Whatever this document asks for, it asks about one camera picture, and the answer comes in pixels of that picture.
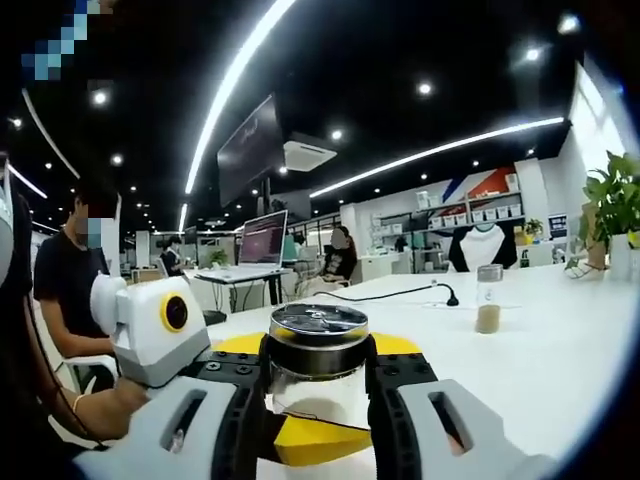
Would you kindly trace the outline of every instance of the laptop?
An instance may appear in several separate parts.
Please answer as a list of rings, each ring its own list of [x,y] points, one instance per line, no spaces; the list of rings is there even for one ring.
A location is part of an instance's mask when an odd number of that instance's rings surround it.
[[[246,222],[242,231],[238,265],[201,274],[238,281],[280,271],[287,215],[287,210],[282,210]]]

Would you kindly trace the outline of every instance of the storage box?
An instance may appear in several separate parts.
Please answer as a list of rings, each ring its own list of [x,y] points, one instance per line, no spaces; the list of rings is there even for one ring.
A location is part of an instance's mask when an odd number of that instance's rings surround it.
[[[429,192],[423,190],[416,192],[416,198],[418,200],[418,210],[426,210],[429,208]]]
[[[456,215],[456,225],[466,225],[466,224],[467,224],[467,214],[458,213]]]
[[[519,203],[516,203],[515,205],[511,205],[509,209],[511,210],[512,217],[522,216],[522,205],[520,205]]]
[[[442,228],[442,217],[433,217],[431,219],[431,228]]]
[[[439,207],[440,203],[440,197],[438,195],[429,195],[429,207]]]
[[[509,175],[505,175],[504,178],[507,182],[509,192],[513,193],[520,191],[520,187],[518,186],[518,175],[510,173]]]
[[[484,209],[484,217],[487,221],[495,220],[497,218],[496,209],[495,208],[485,208]]]
[[[445,227],[455,227],[456,226],[456,217],[454,215],[444,215],[442,217],[444,221]]]
[[[509,207],[498,207],[498,218],[509,218]]]
[[[482,210],[474,210],[471,212],[471,217],[473,218],[473,223],[484,222],[484,212]]]

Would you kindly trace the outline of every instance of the desk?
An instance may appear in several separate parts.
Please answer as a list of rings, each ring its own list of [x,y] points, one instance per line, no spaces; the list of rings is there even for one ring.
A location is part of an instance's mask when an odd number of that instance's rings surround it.
[[[498,333],[474,332],[474,274],[392,275],[355,285],[341,295],[391,293],[432,279],[449,283],[459,307],[446,307],[446,289],[433,289],[362,303],[314,297],[307,303],[346,304],[369,316],[371,331],[415,342],[440,379],[452,378],[502,416],[509,440],[528,454],[562,458],[588,434],[615,393],[626,368],[637,322],[637,285],[580,282],[563,265],[505,272],[510,308]],[[209,328],[212,340],[266,332],[271,307],[239,313]],[[359,470],[350,466],[356,462]],[[372,449],[330,464],[309,467],[316,474],[347,468],[353,479],[375,478]],[[285,478],[278,466],[259,463],[269,475]]]
[[[279,305],[282,303],[282,275],[287,273],[291,273],[292,270],[287,268],[281,268],[277,272],[261,272],[256,273],[255,275],[246,275],[242,278],[222,278],[220,276],[220,271],[207,271],[207,270],[198,270],[195,273],[195,278],[199,280],[204,280],[206,282],[215,283],[218,285],[238,285],[247,282],[253,282],[256,280],[262,280],[268,282],[269,284],[269,296],[271,299],[271,305]],[[235,312],[237,298],[235,298],[235,294],[232,295],[231,298],[231,312]]]

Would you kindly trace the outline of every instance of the plant pot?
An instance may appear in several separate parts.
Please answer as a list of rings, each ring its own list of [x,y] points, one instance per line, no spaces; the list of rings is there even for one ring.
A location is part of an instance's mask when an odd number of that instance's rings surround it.
[[[604,242],[596,242],[593,239],[597,211],[598,207],[593,203],[586,203],[582,206],[582,213],[586,217],[587,223],[589,225],[589,233],[586,239],[586,247],[588,252],[587,265],[597,270],[604,270],[606,268],[605,256],[607,253],[607,249],[605,248]]]
[[[609,244],[609,278],[628,281],[631,279],[631,247],[626,234],[614,235]]]

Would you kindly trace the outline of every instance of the glass jar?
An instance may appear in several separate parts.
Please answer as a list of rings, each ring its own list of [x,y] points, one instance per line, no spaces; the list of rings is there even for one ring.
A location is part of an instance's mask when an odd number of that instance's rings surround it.
[[[478,316],[476,332],[495,333],[500,328],[500,302],[504,268],[502,265],[483,265],[478,268]]]
[[[271,315],[272,409],[368,428],[367,316],[348,307],[291,304]]]

